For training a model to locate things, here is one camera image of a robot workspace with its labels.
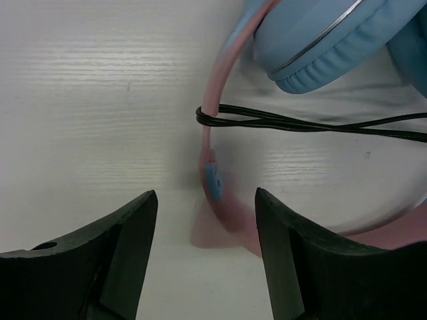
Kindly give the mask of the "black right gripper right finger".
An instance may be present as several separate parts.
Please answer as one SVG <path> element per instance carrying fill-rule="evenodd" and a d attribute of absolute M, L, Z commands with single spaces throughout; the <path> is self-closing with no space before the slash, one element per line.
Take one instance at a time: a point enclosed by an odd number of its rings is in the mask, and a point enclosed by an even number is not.
<path fill-rule="evenodd" d="M 256 222 L 274 319 L 425 319 L 426 205 L 341 236 L 265 189 Z"/>

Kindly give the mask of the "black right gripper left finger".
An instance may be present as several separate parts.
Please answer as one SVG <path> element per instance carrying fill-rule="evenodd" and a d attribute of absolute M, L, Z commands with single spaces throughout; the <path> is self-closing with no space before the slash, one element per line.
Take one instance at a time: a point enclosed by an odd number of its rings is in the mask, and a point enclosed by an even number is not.
<path fill-rule="evenodd" d="M 157 218 L 146 191 L 31 250 L 1 254 L 2 319 L 135 319 Z"/>

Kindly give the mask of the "pink and blue headphones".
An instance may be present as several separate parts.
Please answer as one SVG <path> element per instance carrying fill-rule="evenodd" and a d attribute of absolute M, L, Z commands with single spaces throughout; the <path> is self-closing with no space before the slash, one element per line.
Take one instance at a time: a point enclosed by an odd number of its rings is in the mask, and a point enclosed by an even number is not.
<path fill-rule="evenodd" d="M 425 142 L 426 135 L 382 130 L 379 121 L 327 126 L 221 103 L 230 71 L 248 39 L 254 40 L 258 61 L 268 77 L 286 93 L 315 91 L 387 47 L 401 73 L 425 95 L 426 2 L 248 1 L 213 64 L 196 119 L 203 127 L 199 174 L 208 210 L 233 240 L 260 255 L 254 214 L 220 177 L 211 148 L 213 127 L 336 131 L 419 142 Z"/>

